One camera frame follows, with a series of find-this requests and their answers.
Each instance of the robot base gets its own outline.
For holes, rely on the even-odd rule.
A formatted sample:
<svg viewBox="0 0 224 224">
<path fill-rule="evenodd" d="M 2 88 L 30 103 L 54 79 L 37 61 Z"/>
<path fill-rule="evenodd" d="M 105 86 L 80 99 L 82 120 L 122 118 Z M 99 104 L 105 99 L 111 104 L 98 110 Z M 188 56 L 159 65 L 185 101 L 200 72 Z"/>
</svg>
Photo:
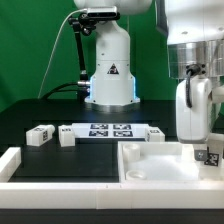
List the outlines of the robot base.
<svg viewBox="0 0 224 224">
<path fill-rule="evenodd" d="M 88 109 L 97 110 L 105 113 L 121 113 L 131 110 L 137 110 L 140 108 L 140 100 L 136 100 L 136 102 L 132 104 L 127 104 L 124 106 L 120 105 L 99 105 L 92 102 L 85 102 L 85 106 Z"/>
</svg>

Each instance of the warning label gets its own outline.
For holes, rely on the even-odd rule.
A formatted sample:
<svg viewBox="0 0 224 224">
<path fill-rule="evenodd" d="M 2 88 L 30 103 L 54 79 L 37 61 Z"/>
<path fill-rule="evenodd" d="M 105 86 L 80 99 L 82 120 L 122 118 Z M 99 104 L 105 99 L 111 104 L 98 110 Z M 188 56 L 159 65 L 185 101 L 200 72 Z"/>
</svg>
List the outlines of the warning label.
<svg viewBox="0 0 224 224">
<path fill-rule="evenodd" d="M 110 74 L 110 75 L 119 75 L 119 72 L 117 70 L 117 67 L 115 64 L 113 64 L 110 68 L 110 70 L 108 71 L 107 74 Z"/>
</svg>

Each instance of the table surface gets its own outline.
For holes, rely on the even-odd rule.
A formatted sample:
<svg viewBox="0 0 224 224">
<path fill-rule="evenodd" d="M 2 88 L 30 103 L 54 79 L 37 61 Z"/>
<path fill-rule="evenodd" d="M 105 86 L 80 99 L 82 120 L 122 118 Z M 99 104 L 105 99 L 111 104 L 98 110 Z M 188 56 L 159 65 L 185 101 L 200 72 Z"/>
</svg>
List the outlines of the table surface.
<svg viewBox="0 0 224 224">
<path fill-rule="evenodd" d="M 159 127 L 166 141 L 177 140 L 175 101 L 144 101 L 137 110 L 108 114 L 86 109 L 75 100 L 22 100 L 0 113 L 0 155 L 10 146 L 22 148 L 22 165 L 10 181 L 118 182 L 117 140 L 79 139 L 75 147 L 61 148 L 56 128 L 53 139 L 43 146 L 26 146 L 27 130 L 39 124 L 72 123 L 146 123 Z M 213 132 L 224 134 L 223 115 Z M 0 210 L 1 223 L 31 219 L 32 223 L 223 223 L 224 210 Z"/>
</svg>

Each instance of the green backdrop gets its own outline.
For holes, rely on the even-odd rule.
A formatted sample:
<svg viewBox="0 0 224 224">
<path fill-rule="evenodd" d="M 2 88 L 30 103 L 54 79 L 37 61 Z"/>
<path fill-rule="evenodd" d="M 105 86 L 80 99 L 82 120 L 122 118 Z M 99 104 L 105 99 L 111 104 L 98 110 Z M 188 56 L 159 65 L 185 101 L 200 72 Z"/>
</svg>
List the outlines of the green backdrop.
<svg viewBox="0 0 224 224">
<path fill-rule="evenodd" d="M 60 25 L 74 10 L 72 0 L 0 1 L 0 111 L 20 99 L 37 98 Z M 175 99 L 177 82 L 168 75 L 166 39 L 156 30 L 154 3 L 147 13 L 122 17 L 119 24 L 131 36 L 131 72 L 137 78 L 137 95 Z M 83 45 L 91 75 L 95 71 L 95 35 L 83 37 Z M 43 93 L 78 79 L 74 34 L 66 24 Z M 54 97 L 74 98 L 75 94 Z"/>
</svg>

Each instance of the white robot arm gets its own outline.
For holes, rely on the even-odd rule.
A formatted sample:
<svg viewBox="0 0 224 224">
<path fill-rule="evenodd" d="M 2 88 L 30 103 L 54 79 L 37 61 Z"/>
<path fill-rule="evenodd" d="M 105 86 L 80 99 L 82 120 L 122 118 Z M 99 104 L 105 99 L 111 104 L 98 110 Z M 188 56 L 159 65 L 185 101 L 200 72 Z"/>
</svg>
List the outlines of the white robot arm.
<svg viewBox="0 0 224 224">
<path fill-rule="evenodd" d="M 149 8 L 151 1 L 74 0 L 78 8 L 87 8 L 95 15 L 99 12 L 99 16 L 109 8 L 126 15 L 142 13 Z M 115 21 L 97 23 L 96 33 L 96 71 L 90 80 L 86 105 L 106 112 L 129 110 L 140 101 L 135 95 L 135 78 L 130 73 L 129 34 Z"/>
<path fill-rule="evenodd" d="M 177 136 L 206 160 L 210 131 L 224 101 L 224 1 L 162 0 L 168 24 L 170 77 L 176 92 Z"/>
</svg>

